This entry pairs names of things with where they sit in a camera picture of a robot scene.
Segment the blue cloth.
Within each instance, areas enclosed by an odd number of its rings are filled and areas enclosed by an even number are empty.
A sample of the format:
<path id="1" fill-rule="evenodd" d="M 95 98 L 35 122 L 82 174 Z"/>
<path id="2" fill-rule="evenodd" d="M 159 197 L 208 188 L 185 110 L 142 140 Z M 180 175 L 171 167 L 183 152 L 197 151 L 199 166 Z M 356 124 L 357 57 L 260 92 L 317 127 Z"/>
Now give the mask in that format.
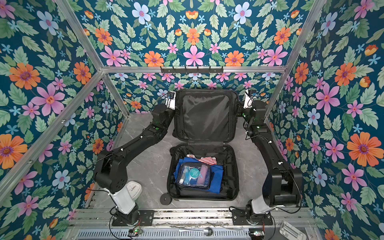
<path id="1" fill-rule="evenodd" d="M 184 157 L 183 159 L 179 159 L 179 161 L 177 163 L 177 166 L 176 166 L 176 170 L 174 171 L 175 183 L 176 183 L 176 180 L 177 180 L 177 177 L 178 177 L 178 172 L 179 172 L 180 166 L 183 163 L 201 163 L 201 162 L 199 162 L 197 160 L 194 160 L 194 159 L 191 159 L 191 158 L 187 158 L 187 157 Z M 203 191 L 207 191 L 207 192 L 210 192 L 210 193 L 218 194 L 220 192 L 220 190 L 221 190 L 221 182 L 223 180 L 224 167 L 219 166 L 218 164 L 216 164 L 216 165 L 211 166 L 211 169 L 212 169 L 212 171 L 214 173 L 214 178 L 213 178 L 213 180 L 211 182 L 210 188 L 208 190 L 203 190 Z M 192 189 L 192 188 L 180 188 L 180 189 L 201 190 L 201 189 Z"/>

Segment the black suitcase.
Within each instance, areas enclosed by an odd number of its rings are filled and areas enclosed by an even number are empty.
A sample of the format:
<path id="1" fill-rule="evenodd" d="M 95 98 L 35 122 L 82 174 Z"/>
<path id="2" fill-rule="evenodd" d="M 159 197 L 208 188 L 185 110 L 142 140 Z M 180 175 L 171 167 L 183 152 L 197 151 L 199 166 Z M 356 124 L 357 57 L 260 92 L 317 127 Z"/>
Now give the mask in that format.
<path id="1" fill-rule="evenodd" d="M 238 94 L 230 90 L 180 90 L 176 92 L 173 136 L 182 141 L 170 149 L 168 194 L 178 200 L 232 201 L 239 193 L 239 171 L 234 149 L 229 145 L 236 133 Z M 218 194 L 180 189 L 174 171 L 179 159 L 215 157 L 224 167 Z"/>

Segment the red white striped shirt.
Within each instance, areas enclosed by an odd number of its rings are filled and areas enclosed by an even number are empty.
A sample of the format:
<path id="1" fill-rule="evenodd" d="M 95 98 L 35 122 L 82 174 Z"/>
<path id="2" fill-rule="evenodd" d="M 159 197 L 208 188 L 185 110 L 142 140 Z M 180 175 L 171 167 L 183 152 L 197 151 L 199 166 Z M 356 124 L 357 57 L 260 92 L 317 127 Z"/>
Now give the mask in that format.
<path id="1" fill-rule="evenodd" d="M 201 158 L 196 158 L 195 155 L 187 155 L 186 156 L 187 158 L 191 158 L 191 159 L 194 159 L 194 160 L 197 160 L 201 163 L 204 163 L 204 164 L 207 164 L 207 165 L 210 165 L 210 166 L 213 166 L 213 165 L 216 165 L 217 164 L 217 159 L 215 157 L 201 157 Z"/>

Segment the white plastic tray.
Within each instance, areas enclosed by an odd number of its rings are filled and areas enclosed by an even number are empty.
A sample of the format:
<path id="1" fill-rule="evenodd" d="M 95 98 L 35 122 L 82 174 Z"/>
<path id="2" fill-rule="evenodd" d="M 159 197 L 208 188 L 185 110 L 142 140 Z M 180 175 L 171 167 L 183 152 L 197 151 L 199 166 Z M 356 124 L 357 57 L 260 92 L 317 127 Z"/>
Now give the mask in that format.
<path id="1" fill-rule="evenodd" d="M 280 234 L 287 240 L 306 240 L 307 236 L 287 221 L 283 221 L 279 229 Z"/>

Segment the metal spoon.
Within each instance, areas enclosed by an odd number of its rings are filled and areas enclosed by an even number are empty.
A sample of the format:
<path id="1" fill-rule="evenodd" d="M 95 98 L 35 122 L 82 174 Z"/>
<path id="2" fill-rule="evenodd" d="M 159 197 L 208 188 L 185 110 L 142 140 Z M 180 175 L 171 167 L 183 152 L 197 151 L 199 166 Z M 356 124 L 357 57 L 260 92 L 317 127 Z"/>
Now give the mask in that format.
<path id="1" fill-rule="evenodd" d="M 197 232 L 202 233 L 204 236 L 210 237 L 214 234 L 214 231 L 210 227 L 206 227 L 204 229 L 187 229 L 187 228 L 179 228 L 179 232 Z"/>

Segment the aluminium frame rail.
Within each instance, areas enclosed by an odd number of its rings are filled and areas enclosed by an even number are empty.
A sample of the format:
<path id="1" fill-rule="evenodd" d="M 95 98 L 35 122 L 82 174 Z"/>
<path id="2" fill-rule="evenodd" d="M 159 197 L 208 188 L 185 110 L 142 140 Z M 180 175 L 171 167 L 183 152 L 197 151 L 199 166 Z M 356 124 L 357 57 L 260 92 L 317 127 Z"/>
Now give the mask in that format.
<path id="1" fill-rule="evenodd" d="M 162 74 L 221 74 L 221 73 L 284 73 L 285 66 L 256 67 L 103 67 L 106 74 L 115 73 L 162 73 Z"/>

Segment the clear toiletry pouch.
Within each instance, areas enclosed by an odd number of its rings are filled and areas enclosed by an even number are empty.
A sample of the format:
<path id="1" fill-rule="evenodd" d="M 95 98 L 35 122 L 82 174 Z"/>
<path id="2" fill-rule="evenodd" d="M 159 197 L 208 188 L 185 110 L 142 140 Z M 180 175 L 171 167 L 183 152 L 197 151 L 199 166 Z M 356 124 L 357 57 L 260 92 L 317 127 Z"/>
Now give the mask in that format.
<path id="1" fill-rule="evenodd" d="M 213 178 L 211 166 L 203 163 L 183 163 L 176 184 L 179 188 L 208 190 Z"/>

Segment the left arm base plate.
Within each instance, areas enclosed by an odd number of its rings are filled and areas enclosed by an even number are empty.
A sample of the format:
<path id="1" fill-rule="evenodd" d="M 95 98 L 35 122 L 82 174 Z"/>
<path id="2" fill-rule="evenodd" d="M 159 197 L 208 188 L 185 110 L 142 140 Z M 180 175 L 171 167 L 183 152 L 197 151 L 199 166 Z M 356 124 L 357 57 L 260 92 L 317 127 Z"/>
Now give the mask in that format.
<path id="1" fill-rule="evenodd" d="M 153 210 L 133 210 L 129 214 L 117 211 L 112 220 L 113 227 L 151 226 L 154 220 Z"/>

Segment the white square clock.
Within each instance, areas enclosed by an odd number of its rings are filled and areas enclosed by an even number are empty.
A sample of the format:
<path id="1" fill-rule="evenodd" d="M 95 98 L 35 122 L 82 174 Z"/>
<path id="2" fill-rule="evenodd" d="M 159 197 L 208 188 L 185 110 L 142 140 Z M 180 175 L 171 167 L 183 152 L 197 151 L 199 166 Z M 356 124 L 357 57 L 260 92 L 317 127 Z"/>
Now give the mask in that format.
<path id="1" fill-rule="evenodd" d="M 142 185 L 140 183 L 138 183 L 138 182 L 135 182 L 135 181 L 128 182 L 126 184 L 126 187 L 127 187 L 128 191 L 129 191 L 129 194 L 130 194 L 131 198 L 134 201 L 136 201 L 140 197 L 140 195 L 141 195 L 141 193 L 143 191 Z"/>

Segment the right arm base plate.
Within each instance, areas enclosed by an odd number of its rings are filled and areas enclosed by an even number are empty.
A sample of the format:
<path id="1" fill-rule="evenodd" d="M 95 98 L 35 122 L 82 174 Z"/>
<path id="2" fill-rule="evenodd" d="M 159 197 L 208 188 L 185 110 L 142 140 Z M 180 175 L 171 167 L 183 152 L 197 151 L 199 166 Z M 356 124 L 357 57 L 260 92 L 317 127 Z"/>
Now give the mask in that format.
<path id="1" fill-rule="evenodd" d="M 235 226 L 272 226 L 274 221 L 270 214 L 255 214 L 251 210 L 230 207 L 233 225 Z"/>

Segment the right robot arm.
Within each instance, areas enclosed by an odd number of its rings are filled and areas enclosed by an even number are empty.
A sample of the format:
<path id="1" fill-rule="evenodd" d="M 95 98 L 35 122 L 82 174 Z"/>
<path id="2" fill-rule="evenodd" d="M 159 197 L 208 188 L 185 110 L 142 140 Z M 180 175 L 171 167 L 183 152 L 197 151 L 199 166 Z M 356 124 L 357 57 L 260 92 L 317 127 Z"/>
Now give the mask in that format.
<path id="1" fill-rule="evenodd" d="M 246 90 L 242 109 L 245 140 L 251 140 L 259 149 L 268 169 L 262 195 L 246 205 L 248 221 L 274 209 L 288 214 L 295 214 L 301 209 L 303 175 L 290 166 L 274 141 L 266 123 L 266 111 L 267 103 L 257 100 L 255 91 Z"/>

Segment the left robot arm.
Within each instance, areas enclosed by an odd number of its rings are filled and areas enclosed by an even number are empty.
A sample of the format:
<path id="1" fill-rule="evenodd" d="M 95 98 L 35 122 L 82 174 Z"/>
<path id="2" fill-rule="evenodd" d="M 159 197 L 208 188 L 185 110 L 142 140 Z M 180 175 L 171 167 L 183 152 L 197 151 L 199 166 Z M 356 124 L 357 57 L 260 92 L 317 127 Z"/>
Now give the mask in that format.
<path id="1" fill-rule="evenodd" d="M 117 212 L 124 217 L 134 216 L 138 212 L 137 204 L 127 188 L 127 166 L 146 149 L 163 140 L 175 115 L 176 92 L 168 92 L 163 99 L 166 102 L 155 106 L 152 122 L 139 136 L 119 148 L 102 151 L 96 162 L 95 182 L 109 194 Z"/>

